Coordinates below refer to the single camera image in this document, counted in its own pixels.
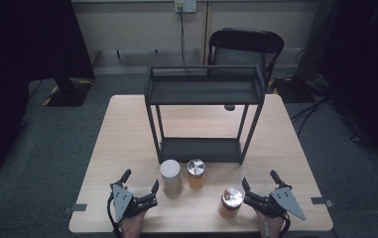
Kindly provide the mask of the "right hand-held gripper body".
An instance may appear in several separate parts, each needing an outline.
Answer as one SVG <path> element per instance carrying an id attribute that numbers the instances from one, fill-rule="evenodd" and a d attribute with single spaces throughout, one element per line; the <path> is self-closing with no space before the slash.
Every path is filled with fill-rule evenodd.
<path id="1" fill-rule="evenodd" d="M 246 190 L 244 203 L 271 218 L 283 217 L 290 212 L 301 220 L 306 219 L 303 210 L 288 187 L 272 190 L 268 196 L 260 196 Z"/>

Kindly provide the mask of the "black floor plate yellow tape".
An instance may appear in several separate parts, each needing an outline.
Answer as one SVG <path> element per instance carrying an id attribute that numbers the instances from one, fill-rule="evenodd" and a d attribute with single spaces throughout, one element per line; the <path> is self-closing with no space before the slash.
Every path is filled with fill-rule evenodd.
<path id="1" fill-rule="evenodd" d="M 308 85 L 300 79 L 271 79 L 270 90 L 279 95 L 284 103 L 311 103 L 314 99 Z"/>

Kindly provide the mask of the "black stand base yellow tape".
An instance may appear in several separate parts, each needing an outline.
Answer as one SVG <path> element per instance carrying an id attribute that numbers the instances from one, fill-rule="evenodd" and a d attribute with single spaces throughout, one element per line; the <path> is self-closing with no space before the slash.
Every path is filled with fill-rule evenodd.
<path id="1" fill-rule="evenodd" d="M 72 88 L 61 90 L 57 85 L 53 88 L 44 106 L 82 106 L 93 83 L 92 79 L 72 79 Z"/>

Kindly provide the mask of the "grey tape strip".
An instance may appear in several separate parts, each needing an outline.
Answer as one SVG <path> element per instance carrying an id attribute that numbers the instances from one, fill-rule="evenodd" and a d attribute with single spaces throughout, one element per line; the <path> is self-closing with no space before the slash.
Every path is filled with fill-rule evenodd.
<path id="1" fill-rule="evenodd" d="M 72 214 L 75 211 L 85 211 L 87 204 L 74 204 L 72 206 L 66 206 L 63 208 L 63 213 Z"/>
<path id="2" fill-rule="evenodd" d="M 326 199 L 324 197 L 311 197 L 312 204 L 323 204 L 326 207 L 333 207 L 334 202 L 331 199 Z"/>

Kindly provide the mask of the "small silver-lid orange jar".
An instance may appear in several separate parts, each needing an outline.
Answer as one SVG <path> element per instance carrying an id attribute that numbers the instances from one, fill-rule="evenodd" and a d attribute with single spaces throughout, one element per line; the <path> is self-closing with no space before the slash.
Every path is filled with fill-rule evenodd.
<path id="1" fill-rule="evenodd" d="M 189 186 L 194 189 L 202 188 L 205 181 L 205 163 L 200 159 L 190 160 L 187 165 L 187 171 Z"/>

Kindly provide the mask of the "white wall socket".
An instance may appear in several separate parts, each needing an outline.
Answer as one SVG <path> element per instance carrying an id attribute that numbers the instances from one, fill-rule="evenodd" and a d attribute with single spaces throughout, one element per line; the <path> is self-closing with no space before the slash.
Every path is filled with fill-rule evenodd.
<path id="1" fill-rule="evenodd" d="M 175 11 L 177 13 L 195 13 L 196 10 L 196 0 L 175 0 Z"/>

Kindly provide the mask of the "black metal two-tier rack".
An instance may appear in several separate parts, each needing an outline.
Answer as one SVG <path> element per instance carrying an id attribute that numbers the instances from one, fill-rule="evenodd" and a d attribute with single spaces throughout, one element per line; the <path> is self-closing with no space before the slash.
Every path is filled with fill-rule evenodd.
<path id="1" fill-rule="evenodd" d="M 243 164 L 264 105 L 260 69 L 195 66 L 196 74 L 150 67 L 145 105 L 159 162 Z M 224 105 L 235 105 L 227 111 Z"/>

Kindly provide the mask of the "wide silver-lid orange jar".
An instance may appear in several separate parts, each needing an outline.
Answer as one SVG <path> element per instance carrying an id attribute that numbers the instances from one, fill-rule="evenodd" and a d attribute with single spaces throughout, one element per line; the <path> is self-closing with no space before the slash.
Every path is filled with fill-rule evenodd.
<path id="1" fill-rule="evenodd" d="M 221 195 L 218 212 L 225 219 L 234 218 L 242 202 L 242 193 L 237 188 L 229 187 Z"/>

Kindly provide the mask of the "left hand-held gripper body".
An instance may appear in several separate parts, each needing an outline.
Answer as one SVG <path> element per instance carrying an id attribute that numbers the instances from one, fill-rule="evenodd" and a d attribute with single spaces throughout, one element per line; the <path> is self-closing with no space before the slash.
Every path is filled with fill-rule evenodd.
<path id="1" fill-rule="evenodd" d="M 115 208 L 115 217 L 118 222 L 123 218 L 134 217 L 148 209 L 157 206 L 158 201 L 154 194 L 136 197 L 126 188 L 114 184 L 112 186 L 112 198 Z"/>

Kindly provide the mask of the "tall white-lid powder jar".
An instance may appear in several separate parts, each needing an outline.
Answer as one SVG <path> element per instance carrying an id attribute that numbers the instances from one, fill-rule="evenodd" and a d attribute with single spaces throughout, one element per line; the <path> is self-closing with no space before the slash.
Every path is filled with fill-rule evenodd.
<path id="1" fill-rule="evenodd" d="M 183 190 L 180 176 L 181 166 L 175 160 L 166 160 L 160 166 L 160 172 L 163 178 L 163 191 L 168 197 L 176 197 Z"/>

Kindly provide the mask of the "person's right hand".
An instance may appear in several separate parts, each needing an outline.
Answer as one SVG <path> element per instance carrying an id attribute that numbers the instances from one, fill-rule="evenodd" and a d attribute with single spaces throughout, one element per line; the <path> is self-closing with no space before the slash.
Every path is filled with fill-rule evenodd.
<path id="1" fill-rule="evenodd" d="M 256 210 L 258 218 L 258 228 L 261 238 L 279 238 L 284 219 L 281 217 L 270 218 Z"/>

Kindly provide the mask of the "black folding chair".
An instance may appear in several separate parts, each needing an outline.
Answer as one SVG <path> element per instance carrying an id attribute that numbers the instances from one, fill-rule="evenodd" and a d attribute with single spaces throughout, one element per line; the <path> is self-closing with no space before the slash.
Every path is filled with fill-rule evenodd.
<path id="1" fill-rule="evenodd" d="M 258 65 L 268 85 L 275 63 L 285 46 L 276 33 L 242 28 L 224 28 L 208 41 L 208 65 Z"/>

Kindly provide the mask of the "dark curtain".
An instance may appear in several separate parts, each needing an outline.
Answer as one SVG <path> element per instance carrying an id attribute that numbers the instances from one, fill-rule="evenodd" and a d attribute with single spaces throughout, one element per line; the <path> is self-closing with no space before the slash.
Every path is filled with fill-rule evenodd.
<path id="1" fill-rule="evenodd" d="M 321 69 L 378 148 L 378 0 L 339 0 Z"/>
<path id="2" fill-rule="evenodd" d="M 0 168 L 19 131 L 29 83 L 93 79 L 71 0 L 0 0 Z"/>

